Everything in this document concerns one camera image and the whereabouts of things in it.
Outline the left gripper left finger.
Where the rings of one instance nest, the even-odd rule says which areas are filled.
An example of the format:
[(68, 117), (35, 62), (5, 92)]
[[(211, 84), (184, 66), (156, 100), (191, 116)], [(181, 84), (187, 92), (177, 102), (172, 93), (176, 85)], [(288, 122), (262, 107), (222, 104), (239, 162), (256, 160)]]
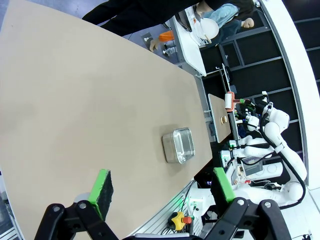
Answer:
[(36, 240), (73, 240), (77, 233), (87, 233), (92, 240), (116, 240), (106, 223), (114, 188), (111, 171), (101, 169), (86, 199), (65, 207), (50, 204), (35, 234)]

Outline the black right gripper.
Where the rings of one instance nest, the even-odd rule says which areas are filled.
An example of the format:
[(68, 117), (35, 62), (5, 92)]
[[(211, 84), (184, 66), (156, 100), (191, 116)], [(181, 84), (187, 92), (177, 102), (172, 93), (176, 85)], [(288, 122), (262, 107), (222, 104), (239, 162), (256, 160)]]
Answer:
[(245, 109), (248, 109), (248, 110), (252, 110), (254, 111), (256, 114), (262, 114), (263, 111), (264, 111), (264, 108), (265, 108), (265, 102), (264, 101), (259, 101), (257, 103), (253, 103), (251, 100), (249, 99), (243, 99), (241, 98), (239, 100), (239, 102), (241, 104), (246, 104), (245, 105)]

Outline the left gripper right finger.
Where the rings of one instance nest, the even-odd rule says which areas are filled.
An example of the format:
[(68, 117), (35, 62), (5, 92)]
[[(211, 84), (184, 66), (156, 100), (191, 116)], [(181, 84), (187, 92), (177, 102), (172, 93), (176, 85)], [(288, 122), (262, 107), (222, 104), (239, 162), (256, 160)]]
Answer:
[(218, 220), (206, 240), (231, 240), (238, 230), (248, 230), (255, 240), (290, 240), (291, 235), (280, 207), (272, 199), (255, 204), (236, 197), (222, 167), (213, 169), (210, 187)]

